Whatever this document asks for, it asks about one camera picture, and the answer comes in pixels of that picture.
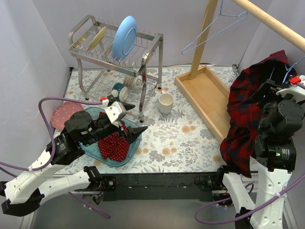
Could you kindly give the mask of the red polka dot cloth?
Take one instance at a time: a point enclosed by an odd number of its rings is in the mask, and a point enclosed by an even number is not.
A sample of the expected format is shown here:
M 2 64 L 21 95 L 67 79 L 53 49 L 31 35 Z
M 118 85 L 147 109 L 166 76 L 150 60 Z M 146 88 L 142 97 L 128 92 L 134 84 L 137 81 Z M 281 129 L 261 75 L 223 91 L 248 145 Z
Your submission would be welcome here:
M 130 148 L 127 140 L 124 137 L 119 138 L 117 133 L 98 141 L 97 146 L 103 159 L 117 162 L 122 162 L 126 159 Z

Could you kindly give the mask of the red plaid skirt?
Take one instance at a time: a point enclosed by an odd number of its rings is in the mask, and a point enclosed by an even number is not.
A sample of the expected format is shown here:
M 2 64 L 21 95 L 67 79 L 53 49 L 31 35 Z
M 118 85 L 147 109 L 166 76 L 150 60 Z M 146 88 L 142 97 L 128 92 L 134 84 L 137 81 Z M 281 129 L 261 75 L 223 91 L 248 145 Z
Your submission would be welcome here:
M 236 167 L 247 178 L 251 177 L 250 158 L 256 157 L 254 140 L 262 116 L 261 108 L 250 97 L 267 79 L 276 84 L 286 81 L 288 68 L 287 55 L 280 50 L 242 70 L 230 87 L 227 104 L 230 128 L 220 144 L 220 152 L 227 165 Z

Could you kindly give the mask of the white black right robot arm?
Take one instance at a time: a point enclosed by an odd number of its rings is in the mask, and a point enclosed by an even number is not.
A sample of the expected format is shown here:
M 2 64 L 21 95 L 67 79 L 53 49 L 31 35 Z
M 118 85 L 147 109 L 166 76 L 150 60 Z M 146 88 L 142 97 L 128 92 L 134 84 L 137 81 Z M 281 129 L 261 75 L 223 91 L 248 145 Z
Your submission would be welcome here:
M 230 166 L 217 170 L 216 185 L 227 189 L 235 207 L 237 229 L 281 229 L 288 181 L 295 169 L 296 149 L 292 136 L 301 129 L 305 117 L 299 104 L 305 99 L 305 77 L 294 77 L 287 87 L 266 80 L 250 97 L 262 108 L 254 151 L 258 187 L 253 202 L 241 173 Z

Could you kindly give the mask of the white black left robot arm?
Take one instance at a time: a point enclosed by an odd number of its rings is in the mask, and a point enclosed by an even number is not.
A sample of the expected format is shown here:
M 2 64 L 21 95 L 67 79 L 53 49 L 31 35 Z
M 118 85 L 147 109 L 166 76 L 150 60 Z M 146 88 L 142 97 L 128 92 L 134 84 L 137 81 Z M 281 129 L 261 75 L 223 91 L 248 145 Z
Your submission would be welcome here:
M 31 166 L 11 181 L 0 183 L 0 194 L 6 200 L 2 212 L 22 217 L 46 201 L 75 190 L 102 190 L 105 180 L 95 166 L 85 166 L 80 172 L 62 178 L 53 178 L 59 170 L 85 154 L 83 146 L 118 135 L 120 140 L 132 144 L 147 127 L 123 127 L 121 119 L 131 104 L 114 102 L 106 107 L 105 114 L 93 120 L 87 111 L 75 112 L 64 124 L 64 129 L 51 140 Z

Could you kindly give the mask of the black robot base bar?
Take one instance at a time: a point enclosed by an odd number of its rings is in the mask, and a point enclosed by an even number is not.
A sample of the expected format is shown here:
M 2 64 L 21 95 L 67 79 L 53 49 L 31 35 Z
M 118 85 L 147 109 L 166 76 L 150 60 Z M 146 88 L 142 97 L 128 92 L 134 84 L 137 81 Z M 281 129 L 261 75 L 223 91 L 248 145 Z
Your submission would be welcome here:
M 212 201 L 214 193 L 225 193 L 218 172 L 103 174 L 97 189 L 80 192 L 103 192 L 104 201 L 197 199 Z

